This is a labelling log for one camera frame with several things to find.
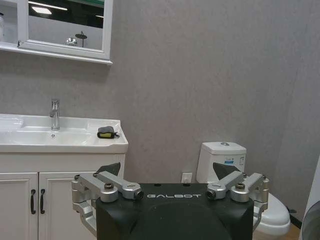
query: chrome faucet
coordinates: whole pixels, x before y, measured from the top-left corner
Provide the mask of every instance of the chrome faucet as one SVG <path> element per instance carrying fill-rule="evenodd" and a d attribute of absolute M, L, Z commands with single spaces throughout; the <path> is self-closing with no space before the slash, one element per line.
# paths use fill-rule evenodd
<path fill-rule="evenodd" d="M 51 100 L 51 112 L 49 114 L 50 118 L 52 118 L 51 130 L 58 131 L 60 129 L 59 126 L 59 99 Z"/>

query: toilet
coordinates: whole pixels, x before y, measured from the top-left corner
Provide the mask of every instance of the toilet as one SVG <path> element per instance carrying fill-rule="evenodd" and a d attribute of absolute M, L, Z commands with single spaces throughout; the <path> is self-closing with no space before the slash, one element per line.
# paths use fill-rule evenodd
<path fill-rule="evenodd" d="M 213 163 L 235 166 L 239 171 L 245 171 L 245 147 L 234 142 L 204 142 L 196 172 L 199 183 L 218 182 Z M 253 232 L 253 240 L 278 240 L 289 232 L 290 215 L 286 206 L 275 196 L 269 193 L 268 209 L 262 213 L 261 221 Z"/>

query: floor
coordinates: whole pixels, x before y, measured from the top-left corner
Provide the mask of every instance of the floor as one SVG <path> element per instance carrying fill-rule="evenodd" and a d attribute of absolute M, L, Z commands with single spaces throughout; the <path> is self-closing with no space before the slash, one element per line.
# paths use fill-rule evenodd
<path fill-rule="evenodd" d="M 298 240 L 300 234 L 300 229 L 297 228 L 295 225 L 291 224 L 290 231 L 286 236 L 282 238 L 282 240 Z"/>

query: toilet tank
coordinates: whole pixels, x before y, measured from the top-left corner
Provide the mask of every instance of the toilet tank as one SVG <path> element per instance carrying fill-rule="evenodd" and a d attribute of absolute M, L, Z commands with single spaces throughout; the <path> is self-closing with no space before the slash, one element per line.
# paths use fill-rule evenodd
<path fill-rule="evenodd" d="M 218 182 L 213 164 L 225 164 L 245 171 L 247 149 L 234 142 L 203 142 L 196 171 L 196 180 L 199 183 Z"/>

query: black and yellow pouch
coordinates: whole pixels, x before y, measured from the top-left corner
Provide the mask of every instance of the black and yellow pouch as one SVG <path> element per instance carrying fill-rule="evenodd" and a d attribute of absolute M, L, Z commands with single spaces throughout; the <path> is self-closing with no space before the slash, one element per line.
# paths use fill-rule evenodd
<path fill-rule="evenodd" d="M 119 137 L 112 126 L 99 127 L 97 136 L 100 139 L 114 139 L 115 137 Z"/>

